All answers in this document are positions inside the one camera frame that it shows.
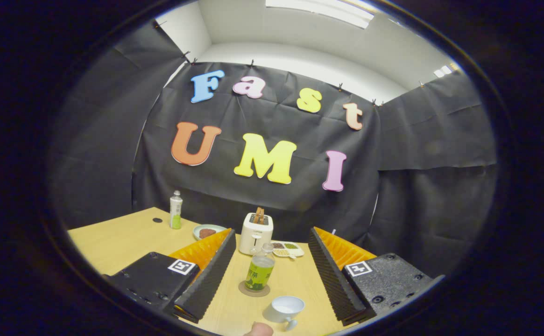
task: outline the white bottle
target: white bottle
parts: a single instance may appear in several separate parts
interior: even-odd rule
[[[170,197],[170,227],[180,228],[180,208],[183,204],[180,198],[180,191],[175,190],[174,196]]]

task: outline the white cup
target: white cup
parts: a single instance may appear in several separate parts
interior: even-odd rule
[[[305,308],[305,302],[294,296],[279,296],[263,311],[263,317],[270,322],[288,322],[286,330],[297,326],[295,316]]]

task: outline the foam letter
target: foam letter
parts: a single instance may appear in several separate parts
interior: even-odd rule
[[[357,115],[363,115],[363,111],[357,108],[357,104],[355,103],[344,104],[342,108],[346,109],[346,123],[353,130],[360,130],[363,124],[357,121]]]
[[[316,113],[321,109],[321,104],[319,103],[321,93],[319,91],[306,87],[299,92],[299,97],[297,99],[297,106],[303,111]]]
[[[266,86],[266,82],[259,77],[245,76],[240,79],[239,83],[233,86],[233,91],[238,94],[246,94],[249,98],[261,98],[263,93],[263,87]]]
[[[263,175],[273,164],[274,167],[272,172],[268,174],[268,179],[276,183],[290,183],[290,160],[293,152],[297,149],[297,145],[283,140],[278,142],[272,151],[268,153],[263,137],[259,134],[246,133],[242,138],[245,140],[245,150],[242,153],[240,164],[234,168],[235,174],[246,177],[252,176],[251,162],[253,162],[257,177],[263,178]]]
[[[327,151],[325,154],[328,156],[328,177],[321,187],[330,191],[342,191],[344,185],[340,183],[342,178],[342,163],[346,160],[346,155],[337,151]]]
[[[214,96],[209,88],[212,88],[212,90],[218,89],[218,78],[216,77],[224,77],[224,71],[216,70],[191,78],[191,81],[195,83],[195,95],[191,98],[192,103],[202,102]]]
[[[172,148],[170,153],[172,157],[179,163],[188,164],[189,166],[197,166],[202,164],[210,156],[210,151],[212,151],[212,146],[214,145],[214,140],[216,136],[222,133],[222,130],[214,126],[204,126],[203,132],[205,136],[201,142],[201,147],[197,154],[189,154],[187,152],[187,144],[189,143],[189,138],[194,130],[197,130],[197,125],[193,123],[181,122],[176,125],[178,132],[174,137],[172,142]]]

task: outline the yellow letter m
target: yellow letter m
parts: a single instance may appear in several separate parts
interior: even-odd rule
[[[290,141],[281,141],[268,153],[263,137],[259,134],[246,133],[242,138],[245,140],[245,151],[242,153],[240,164],[234,168],[235,174],[246,177],[252,176],[251,162],[253,162],[257,177],[263,178],[263,175],[273,164],[274,167],[272,172],[268,174],[268,179],[276,183],[290,183],[290,160],[293,152],[297,149],[297,145]]]

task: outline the small dish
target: small dish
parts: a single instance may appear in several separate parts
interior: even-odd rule
[[[295,259],[296,257],[303,257],[304,251],[295,242],[281,242],[278,240],[272,240],[274,245],[274,255],[277,257],[285,257]]]
[[[199,238],[199,231],[203,230],[204,228],[210,228],[214,230],[216,233],[226,230],[225,227],[221,227],[220,225],[214,225],[214,224],[197,225],[195,228],[193,228],[193,236],[195,237],[195,239],[201,240],[201,238]]]

